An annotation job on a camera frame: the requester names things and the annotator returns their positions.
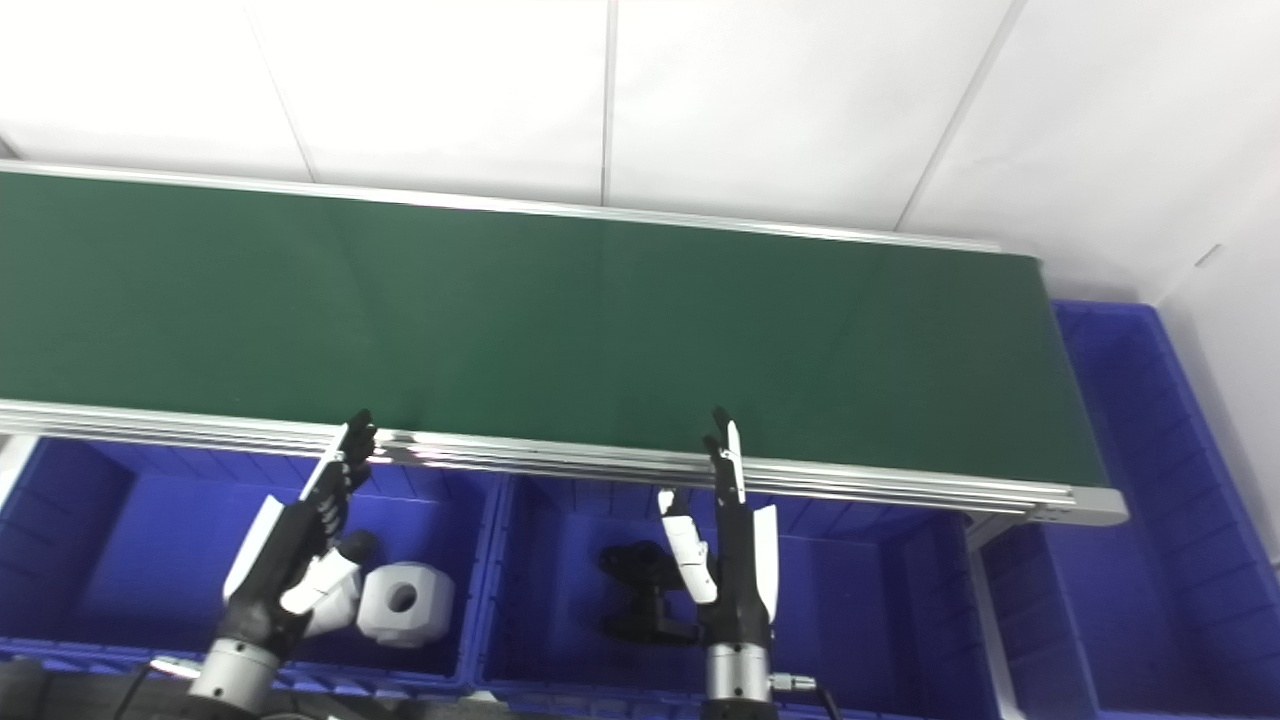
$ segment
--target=robotic hand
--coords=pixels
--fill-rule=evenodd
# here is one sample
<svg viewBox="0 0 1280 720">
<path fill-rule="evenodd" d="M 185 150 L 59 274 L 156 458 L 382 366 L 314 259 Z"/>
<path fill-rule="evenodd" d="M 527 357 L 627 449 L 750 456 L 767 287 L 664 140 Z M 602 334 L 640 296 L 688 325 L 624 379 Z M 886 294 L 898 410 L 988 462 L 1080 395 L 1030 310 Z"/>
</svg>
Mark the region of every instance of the robotic hand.
<svg viewBox="0 0 1280 720">
<path fill-rule="evenodd" d="M 705 437 L 716 470 L 713 557 L 689 512 L 687 491 L 658 493 L 662 525 L 694 602 L 707 647 L 707 701 L 701 720 L 777 720 L 772 691 L 814 692 L 832 720 L 840 720 L 831 693 L 803 675 L 769 671 L 773 618 L 778 602 L 778 515 L 746 505 L 742 447 L 737 423 L 714 411 L 719 437 Z"/>
<path fill-rule="evenodd" d="M 227 610 L 200 675 L 174 714 L 192 720 L 256 720 L 275 671 L 312 610 L 360 570 L 378 546 L 357 530 L 339 539 L 351 495 L 370 475 L 372 418 L 348 420 L 287 506 L 268 498 L 228 577 Z"/>
</svg>

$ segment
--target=blue storage crate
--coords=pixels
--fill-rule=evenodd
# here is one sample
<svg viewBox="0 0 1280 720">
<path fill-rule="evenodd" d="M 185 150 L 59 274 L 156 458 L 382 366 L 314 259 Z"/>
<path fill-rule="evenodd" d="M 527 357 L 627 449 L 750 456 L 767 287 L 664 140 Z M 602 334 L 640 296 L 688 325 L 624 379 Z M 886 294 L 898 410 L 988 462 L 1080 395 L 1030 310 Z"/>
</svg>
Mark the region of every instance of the blue storage crate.
<svg viewBox="0 0 1280 720">
<path fill-rule="evenodd" d="M 524 478 L 494 534 L 476 687 L 518 710 L 696 717 L 700 647 L 604 635 L 628 592 L 596 568 L 604 547 L 666 544 L 650 486 Z M 782 583 L 774 669 L 815 675 L 847 717 L 992 720 L 996 707 L 964 552 L 963 518 L 910 507 L 751 496 L 778 506 Z M 712 498 L 692 510 L 714 546 Z M 694 620 L 685 592 L 673 614 Z M 788 716 L 826 712 L 780 694 Z"/>
<path fill-rule="evenodd" d="M 262 498 L 289 502 L 312 459 L 44 439 L 0 509 L 0 652 L 60 670 L 200 657 L 223 580 Z M 397 697 L 470 687 L 477 600 L 506 478 L 378 465 L 348 529 L 375 564 L 428 562 L 457 583 L 449 634 L 393 650 L 355 628 L 303 641 L 282 687 Z"/>
<path fill-rule="evenodd" d="M 1280 717 L 1280 589 L 1160 319 L 1056 307 L 1133 519 L 1023 527 L 986 550 L 1023 710 Z"/>
</svg>

